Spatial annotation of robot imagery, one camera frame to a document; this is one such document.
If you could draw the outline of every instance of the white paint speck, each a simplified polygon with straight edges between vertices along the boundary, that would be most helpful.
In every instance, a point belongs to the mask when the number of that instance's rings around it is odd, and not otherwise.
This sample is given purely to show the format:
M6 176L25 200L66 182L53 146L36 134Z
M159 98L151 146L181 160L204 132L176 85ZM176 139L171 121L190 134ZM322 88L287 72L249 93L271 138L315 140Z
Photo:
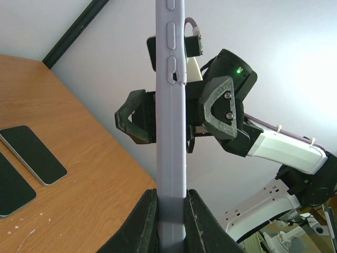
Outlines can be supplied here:
M25 241L27 240L27 238L28 238L32 233L34 233L34 232L35 232L35 229L33 229L33 230L27 235L27 237L23 240L23 242L20 244L19 248L17 249L17 252L20 251L22 245L25 243Z

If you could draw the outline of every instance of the cable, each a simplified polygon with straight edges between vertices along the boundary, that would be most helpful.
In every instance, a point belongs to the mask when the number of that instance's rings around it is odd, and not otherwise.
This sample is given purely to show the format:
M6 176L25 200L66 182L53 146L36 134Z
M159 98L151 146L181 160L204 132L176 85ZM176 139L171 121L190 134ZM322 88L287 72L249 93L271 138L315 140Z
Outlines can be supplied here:
M306 222L306 221L308 221L308 219L309 218L311 218L311 217L313 217L314 218L314 215L309 215L308 217L303 217L304 218L304 220L301 220L301 221L292 221L292 220L283 220L283 219L276 219L276 220L278 220L278 221L283 221L283 222L286 222L286 223L289 223L289 227L290 226L292 226L292 225L294 225L294 224L302 224L303 222Z
M195 21L194 19L192 19L191 17L185 18L184 29L186 28L186 25L187 25L188 23L190 23L191 26L192 26L192 33L193 33L193 36L194 36L194 35L200 35L200 30L199 30L198 25L196 24L196 21Z
M254 121L254 122L256 122L256 123L258 123L258 124L260 124L260 125L263 125L263 126L266 127L266 128L269 128L269 129L271 129L271 130L273 130L273 131L278 131L278 130L279 130L277 127L275 127L275 126L273 126L273 125L270 125L270 124L268 124L268 123L266 123L266 122L264 122L264 121L262 121L262 120L259 120L259 119L255 118L255 117L253 117L253 116L250 116L250 115L247 114L247 113L245 113L244 115L245 115L245 117L246 117L247 119L249 119L249 120L251 120L251 121ZM323 151L326 151L326 149L325 149L325 147L324 147L323 145L320 145L320 144L318 144L318 143L312 142L311 140L308 140L308 139L306 139L306 138L300 137L300 136L298 136L298 135L296 135L296 134L294 134L294 133L290 133L290 132L284 131L284 130L282 130L282 129L279 130L279 133L281 133L281 134L283 134L283 135L285 135L285 136L291 137L291 138L293 138L293 139L296 139L296 140L305 142L305 143L307 143L307 144L312 144L313 146L318 147L318 148L320 148L320 149L323 150Z
M192 19L191 17L185 18L185 25L184 25L184 28L186 27L186 25L187 25L188 23L190 23L191 26L192 26L193 28L198 27L198 25L196 24L196 21L195 21L194 19Z

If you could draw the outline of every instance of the wooden desk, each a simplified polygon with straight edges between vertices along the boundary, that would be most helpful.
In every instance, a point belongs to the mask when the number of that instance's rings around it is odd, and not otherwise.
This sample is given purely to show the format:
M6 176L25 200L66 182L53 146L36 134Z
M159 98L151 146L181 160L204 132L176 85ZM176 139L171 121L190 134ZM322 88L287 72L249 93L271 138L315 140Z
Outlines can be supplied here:
M43 187L0 142L0 152L37 192L32 203L0 219L1 253L96 252L142 193L155 188L42 62L0 55L0 128L21 124L39 136L68 175Z

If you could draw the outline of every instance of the connector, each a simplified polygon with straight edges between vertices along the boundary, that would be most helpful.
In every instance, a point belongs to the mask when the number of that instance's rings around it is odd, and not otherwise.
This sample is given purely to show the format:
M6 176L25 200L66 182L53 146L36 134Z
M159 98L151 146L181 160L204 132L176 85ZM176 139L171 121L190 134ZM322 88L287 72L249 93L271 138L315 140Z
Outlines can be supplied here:
M201 34L185 37L185 48L187 57L202 55L203 51L202 51Z

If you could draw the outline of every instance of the smartphone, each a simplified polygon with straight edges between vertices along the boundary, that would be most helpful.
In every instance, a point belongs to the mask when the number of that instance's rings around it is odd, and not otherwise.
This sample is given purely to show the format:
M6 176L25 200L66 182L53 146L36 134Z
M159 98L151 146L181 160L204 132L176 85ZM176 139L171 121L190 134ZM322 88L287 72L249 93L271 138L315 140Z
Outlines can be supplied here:
M11 215L35 197L34 189L0 153L0 217Z
M43 186L67 175L63 165L26 125L0 130L0 139Z

